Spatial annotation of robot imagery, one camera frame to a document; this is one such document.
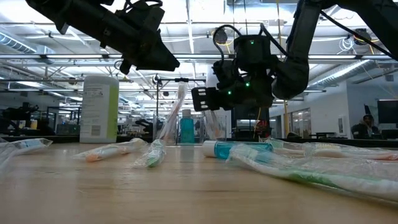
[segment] desk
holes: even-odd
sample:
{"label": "desk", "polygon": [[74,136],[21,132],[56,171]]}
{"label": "desk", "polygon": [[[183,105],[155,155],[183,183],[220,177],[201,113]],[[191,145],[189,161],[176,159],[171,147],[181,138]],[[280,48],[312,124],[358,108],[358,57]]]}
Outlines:
{"label": "desk", "polygon": [[205,159],[198,148],[168,147],[153,169],[138,155],[91,164],[70,156],[92,144],[54,144],[18,156],[0,183],[3,224],[397,223],[398,208]]}

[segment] white bottle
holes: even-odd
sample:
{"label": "white bottle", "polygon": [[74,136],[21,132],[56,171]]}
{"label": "white bottle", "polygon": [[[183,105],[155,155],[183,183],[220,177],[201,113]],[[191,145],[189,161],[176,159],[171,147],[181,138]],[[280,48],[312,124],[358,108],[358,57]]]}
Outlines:
{"label": "white bottle", "polygon": [[81,143],[115,143],[118,133],[119,81],[85,78],[81,109]]}

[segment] person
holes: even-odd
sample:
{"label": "person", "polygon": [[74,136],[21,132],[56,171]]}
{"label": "person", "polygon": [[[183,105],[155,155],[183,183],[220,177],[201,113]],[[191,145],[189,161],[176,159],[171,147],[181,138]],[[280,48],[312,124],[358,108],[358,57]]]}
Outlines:
{"label": "person", "polygon": [[374,118],[367,114],[363,116],[359,124],[351,128],[354,139],[374,139],[374,135],[379,135],[379,129],[374,125]]}

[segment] product label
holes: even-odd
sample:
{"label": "product label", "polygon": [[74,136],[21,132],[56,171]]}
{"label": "product label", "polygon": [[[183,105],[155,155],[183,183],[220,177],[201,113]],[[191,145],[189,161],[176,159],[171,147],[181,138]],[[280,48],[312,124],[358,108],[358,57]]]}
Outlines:
{"label": "product label", "polygon": [[81,109],[80,137],[106,138],[108,135],[108,113],[109,86],[85,84]]}

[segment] plastic container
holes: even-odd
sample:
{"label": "plastic container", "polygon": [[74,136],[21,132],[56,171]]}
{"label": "plastic container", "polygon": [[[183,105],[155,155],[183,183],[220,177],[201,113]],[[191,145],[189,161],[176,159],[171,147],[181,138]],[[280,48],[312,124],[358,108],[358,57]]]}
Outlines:
{"label": "plastic container", "polygon": [[81,143],[115,143],[118,132],[119,81],[111,77],[85,78],[81,110]]}
{"label": "plastic container", "polygon": [[219,159],[227,159],[229,151],[233,146],[238,144],[250,145],[260,151],[273,152],[274,148],[266,142],[233,142],[233,141],[205,141],[202,145],[202,153],[206,157],[216,157]]}
{"label": "plastic container", "polygon": [[195,143],[195,131],[191,110],[182,110],[181,126],[181,143]]}

